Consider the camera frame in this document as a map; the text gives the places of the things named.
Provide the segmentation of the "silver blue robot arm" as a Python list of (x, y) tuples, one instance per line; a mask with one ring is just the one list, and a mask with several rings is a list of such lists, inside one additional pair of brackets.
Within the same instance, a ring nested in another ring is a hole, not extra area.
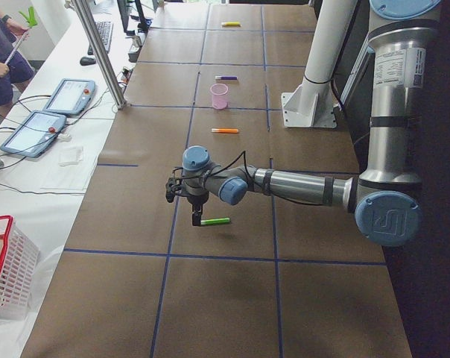
[(210, 195), (235, 205), (247, 192), (260, 192), (304, 205), (341, 205), (354, 215), (360, 232), (379, 245), (396, 247), (413, 239), (422, 222), (416, 199), (422, 182), (412, 163), (415, 101), (441, 7), (439, 1), (370, 2), (369, 31), (356, 59), (361, 65), (368, 54), (375, 56), (369, 149), (367, 168), (357, 178), (221, 166), (195, 145), (183, 153), (182, 176), (168, 181), (168, 201), (186, 197), (192, 224), (198, 226)]

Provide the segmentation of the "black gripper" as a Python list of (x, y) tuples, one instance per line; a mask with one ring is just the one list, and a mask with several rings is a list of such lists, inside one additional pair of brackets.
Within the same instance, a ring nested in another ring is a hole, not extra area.
[(206, 194), (190, 195), (188, 202), (192, 205), (192, 225), (201, 226), (201, 213), (203, 212), (203, 205), (206, 203)]

